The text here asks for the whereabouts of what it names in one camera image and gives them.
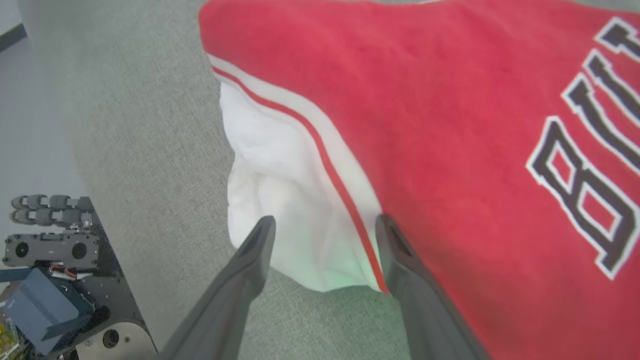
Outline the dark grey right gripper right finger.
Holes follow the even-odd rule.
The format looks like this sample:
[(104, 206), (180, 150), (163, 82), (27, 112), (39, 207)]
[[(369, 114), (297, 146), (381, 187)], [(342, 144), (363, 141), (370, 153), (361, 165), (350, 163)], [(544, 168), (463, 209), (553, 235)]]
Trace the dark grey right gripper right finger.
[(375, 239), (385, 285), (401, 310), (411, 358), (489, 360), (484, 346), (393, 217), (377, 217)]

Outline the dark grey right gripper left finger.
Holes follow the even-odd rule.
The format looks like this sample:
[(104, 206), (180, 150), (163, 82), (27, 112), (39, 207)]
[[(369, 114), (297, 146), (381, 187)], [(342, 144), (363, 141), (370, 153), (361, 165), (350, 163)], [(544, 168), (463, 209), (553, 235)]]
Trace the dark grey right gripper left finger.
[(263, 291), (276, 221), (263, 216), (178, 326), (160, 360), (236, 360), (250, 305)]

